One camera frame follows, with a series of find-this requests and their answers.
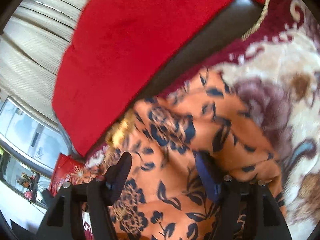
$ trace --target beige curtain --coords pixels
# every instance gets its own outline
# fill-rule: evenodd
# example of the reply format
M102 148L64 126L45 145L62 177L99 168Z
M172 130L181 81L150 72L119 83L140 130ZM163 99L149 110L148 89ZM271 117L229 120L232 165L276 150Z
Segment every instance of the beige curtain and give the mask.
M0 36L0 89L57 128L57 72L87 0L23 0Z

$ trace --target orange cloth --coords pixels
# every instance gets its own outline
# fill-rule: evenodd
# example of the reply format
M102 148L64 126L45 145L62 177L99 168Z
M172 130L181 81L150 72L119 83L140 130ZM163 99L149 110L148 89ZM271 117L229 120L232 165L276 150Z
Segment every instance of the orange cloth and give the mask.
M81 182L104 174L122 152L132 168L121 197L110 208L120 238L203 239L219 207L206 197L195 168L194 152L206 151L238 181L270 182L282 191L281 170L247 107L220 75L203 69L167 100L140 100L133 131L104 161L87 168Z

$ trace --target sheer curtain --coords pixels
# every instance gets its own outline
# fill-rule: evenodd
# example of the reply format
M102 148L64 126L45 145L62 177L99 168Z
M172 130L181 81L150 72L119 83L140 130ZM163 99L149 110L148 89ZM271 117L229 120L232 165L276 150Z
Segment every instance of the sheer curtain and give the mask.
M0 36L0 89L54 128L56 75L86 2L23 0Z

